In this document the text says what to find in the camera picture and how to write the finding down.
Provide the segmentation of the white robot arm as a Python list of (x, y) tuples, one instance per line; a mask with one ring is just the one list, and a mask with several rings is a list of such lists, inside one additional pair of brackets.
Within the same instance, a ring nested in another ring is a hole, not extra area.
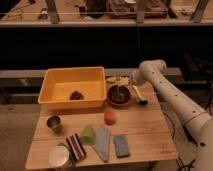
[(213, 116), (165, 78), (166, 68), (164, 60), (143, 61), (129, 82), (135, 86), (149, 82), (157, 90), (197, 143), (194, 171), (213, 171)]

